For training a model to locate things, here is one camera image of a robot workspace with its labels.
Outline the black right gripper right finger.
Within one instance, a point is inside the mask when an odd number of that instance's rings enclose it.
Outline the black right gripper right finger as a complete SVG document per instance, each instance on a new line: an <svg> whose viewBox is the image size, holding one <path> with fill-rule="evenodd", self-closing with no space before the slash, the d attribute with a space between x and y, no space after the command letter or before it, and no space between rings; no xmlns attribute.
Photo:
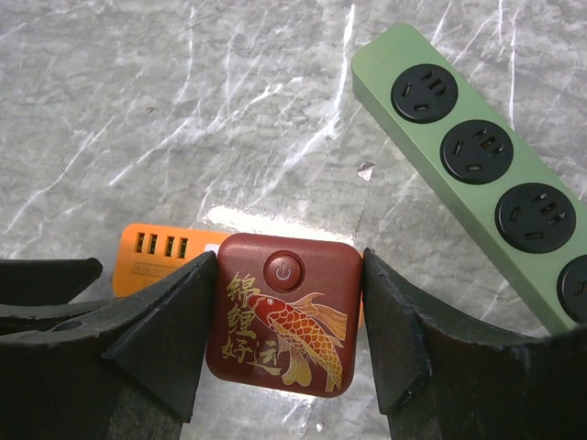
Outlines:
<svg viewBox="0 0 587 440"><path fill-rule="evenodd" d="M520 335L416 287L370 249L363 307L394 439L583 439L586 329Z"/></svg>

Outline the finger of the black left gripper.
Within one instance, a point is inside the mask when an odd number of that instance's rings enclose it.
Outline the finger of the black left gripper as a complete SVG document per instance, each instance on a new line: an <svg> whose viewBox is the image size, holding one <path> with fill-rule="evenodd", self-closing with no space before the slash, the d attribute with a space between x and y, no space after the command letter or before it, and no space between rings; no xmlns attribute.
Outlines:
<svg viewBox="0 0 587 440"><path fill-rule="evenodd" d="M3 259L1 261L1 331L45 331L102 306L101 301L72 299L102 274L96 258Z"/></svg>

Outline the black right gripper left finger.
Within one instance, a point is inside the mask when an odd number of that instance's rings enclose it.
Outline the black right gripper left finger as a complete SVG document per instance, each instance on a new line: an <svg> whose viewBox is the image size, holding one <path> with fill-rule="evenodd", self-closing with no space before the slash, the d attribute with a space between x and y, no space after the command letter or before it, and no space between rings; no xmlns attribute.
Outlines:
<svg viewBox="0 0 587 440"><path fill-rule="evenodd" d="M1 331L4 439L176 439L192 417L216 255L45 331Z"/></svg>

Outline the orange power strip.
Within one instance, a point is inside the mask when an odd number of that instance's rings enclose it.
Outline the orange power strip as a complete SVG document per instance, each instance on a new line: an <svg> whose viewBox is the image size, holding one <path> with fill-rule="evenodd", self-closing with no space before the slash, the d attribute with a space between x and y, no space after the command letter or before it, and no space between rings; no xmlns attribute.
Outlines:
<svg viewBox="0 0 587 440"><path fill-rule="evenodd" d="M335 241L132 224L120 238L114 292L128 296L208 251L216 254L220 313L252 292L287 302L315 293L316 304L338 311L336 321L360 322L362 255Z"/></svg>

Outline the red koi cube adapter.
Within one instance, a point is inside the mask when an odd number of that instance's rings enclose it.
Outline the red koi cube adapter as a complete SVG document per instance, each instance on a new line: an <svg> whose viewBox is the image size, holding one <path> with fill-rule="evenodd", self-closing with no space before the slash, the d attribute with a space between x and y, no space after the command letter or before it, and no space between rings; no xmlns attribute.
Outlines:
<svg viewBox="0 0 587 440"><path fill-rule="evenodd" d="M208 368L221 380L341 395L354 376L362 269L345 243L228 237L217 251Z"/></svg>

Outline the green power strip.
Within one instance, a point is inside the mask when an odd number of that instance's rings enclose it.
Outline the green power strip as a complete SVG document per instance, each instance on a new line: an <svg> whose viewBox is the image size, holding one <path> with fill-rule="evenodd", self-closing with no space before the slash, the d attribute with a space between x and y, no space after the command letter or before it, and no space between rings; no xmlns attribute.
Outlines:
<svg viewBox="0 0 587 440"><path fill-rule="evenodd" d="M586 321L586 205L413 26L350 64L357 99L553 334Z"/></svg>

